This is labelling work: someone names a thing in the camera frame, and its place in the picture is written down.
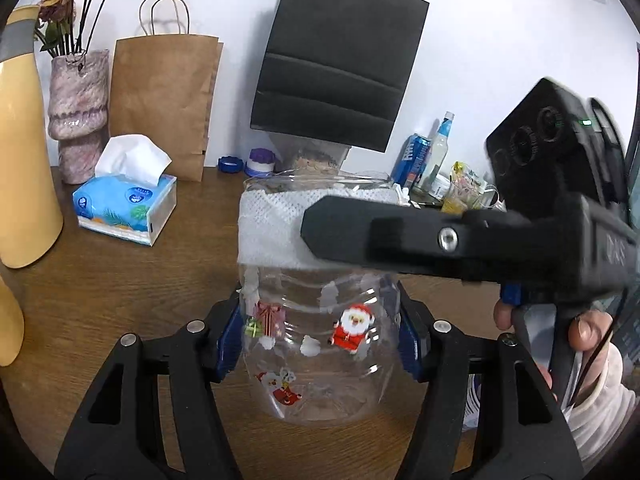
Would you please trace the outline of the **person's right hand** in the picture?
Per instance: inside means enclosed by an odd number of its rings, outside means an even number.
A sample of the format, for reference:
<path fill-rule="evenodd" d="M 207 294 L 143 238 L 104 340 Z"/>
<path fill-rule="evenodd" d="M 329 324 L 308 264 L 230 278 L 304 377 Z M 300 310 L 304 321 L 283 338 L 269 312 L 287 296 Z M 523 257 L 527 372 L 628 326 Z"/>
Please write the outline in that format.
<path fill-rule="evenodd" d="M 512 307 L 508 304 L 504 304 L 501 300 L 498 300 L 494 309 L 494 321 L 498 328 L 502 332 L 510 330 L 512 327 Z M 602 312 L 597 309 L 591 309 L 584 312 L 578 318 L 575 318 L 572 325 L 568 329 L 568 341 L 576 352 L 582 352 L 582 364 L 588 364 L 592 359 L 590 369 L 584 375 L 584 381 L 582 386 L 575 393 L 574 404 L 578 405 L 584 402 L 588 396 L 596 388 L 596 383 L 599 380 L 602 370 L 606 364 L 608 358 L 608 336 L 606 337 L 606 343 L 602 349 L 598 352 L 598 355 L 594 358 L 597 348 L 603 336 L 606 335 L 608 329 L 612 324 L 612 316 L 606 312 Z M 552 387 L 552 378 L 548 370 L 537 364 L 540 369 L 541 375 L 546 381 L 548 387 Z"/>

